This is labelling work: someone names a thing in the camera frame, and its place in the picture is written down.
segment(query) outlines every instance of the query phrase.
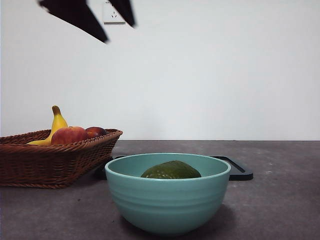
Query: green fruit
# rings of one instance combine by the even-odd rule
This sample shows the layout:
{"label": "green fruit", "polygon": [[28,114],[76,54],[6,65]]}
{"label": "green fruit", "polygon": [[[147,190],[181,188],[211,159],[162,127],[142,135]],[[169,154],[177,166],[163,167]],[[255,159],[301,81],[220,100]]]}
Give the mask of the green fruit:
{"label": "green fruit", "polygon": [[167,161],[148,168],[141,178],[149,179],[192,179],[200,178],[201,174],[183,161]]}

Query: ceramic bowl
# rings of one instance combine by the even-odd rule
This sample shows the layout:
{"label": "ceramic bowl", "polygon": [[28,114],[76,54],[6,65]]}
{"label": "ceramic bowl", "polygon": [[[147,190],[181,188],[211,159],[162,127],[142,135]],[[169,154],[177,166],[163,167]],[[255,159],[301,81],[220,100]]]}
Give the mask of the ceramic bowl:
{"label": "ceramic bowl", "polygon": [[[148,168],[179,160],[197,169],[198,178],[140,177]],[[221,205],[231,166],[220,159],[187,153],[146,153],[105,165],[107,183],[120,214],[134,226],[161,236],[179,236],[210,220]]]}

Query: black object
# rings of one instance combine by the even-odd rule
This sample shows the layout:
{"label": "black object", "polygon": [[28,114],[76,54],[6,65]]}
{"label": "black object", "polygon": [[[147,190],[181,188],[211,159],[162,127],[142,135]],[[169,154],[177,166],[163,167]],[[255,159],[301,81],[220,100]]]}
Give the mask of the black object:
{"label": "black object", "polygon": [[229,181],[246,181],[254,178],[252,170],[240,165],[237,161],[226,156],[210,156],[212,158],[226,161],[231,165]]}
{"label": "black object", "polygon": [[[125,157],[125,156],[116,156],[115,158],[112,157],[111,160],[122,158],[122,157]],[[229,181],[247,181],[254,178],[254,173],[252,172],[252,170],[240,165],[238,162],[236,162],[233,159],[230,159],[229,157],[226,157],[226,156],[210,156],[210,157],[226,161],[231,165]],[[94,176],[96,178],[100,180],[107,180],[106,172],[105,172],[106,164],[107,164],[106,162],[103,163],[94,171]]]}
{"label": "black object", "polygon": [[[110,0],[110,2],[131,27],[136,24],[130,0]],[[104,43],[108,40],[105,31],[87,5],[87,0],[38,0],[38,4],[46,8],[50,14],[96,39]]]}

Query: black tray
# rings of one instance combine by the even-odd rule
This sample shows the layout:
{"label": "black tray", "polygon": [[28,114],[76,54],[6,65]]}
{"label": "black tray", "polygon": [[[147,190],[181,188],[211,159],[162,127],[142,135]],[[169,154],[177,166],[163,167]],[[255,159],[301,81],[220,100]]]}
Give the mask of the black tray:
{"label": "black tray", "polygon": [[[122,157],[125,157],[125,156],[112,157],[112,160],[122,158]],[[237,161],[230,159],[227,156],[210,156],[210,157],[226,161],[231,165],[229,181],[247,181],[254,178],[254,173],[252,172],[252,170],[241,165]],[[105,165],[106,163],[103,163],[101,166],[99,166],[95,170],[94,176],[96,178],[101,180],[107,180],[106,173],[105,173]]]}

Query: banana stem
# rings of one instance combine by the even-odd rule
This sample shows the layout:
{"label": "banana stem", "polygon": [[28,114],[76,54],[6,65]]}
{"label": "banana stem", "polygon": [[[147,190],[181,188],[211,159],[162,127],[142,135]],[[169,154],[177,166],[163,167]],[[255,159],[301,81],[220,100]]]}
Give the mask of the banana stem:
{"label": "banana stem", "polygon": [[60,108],[56,105],[52,106],[53,115],[61,115]]}

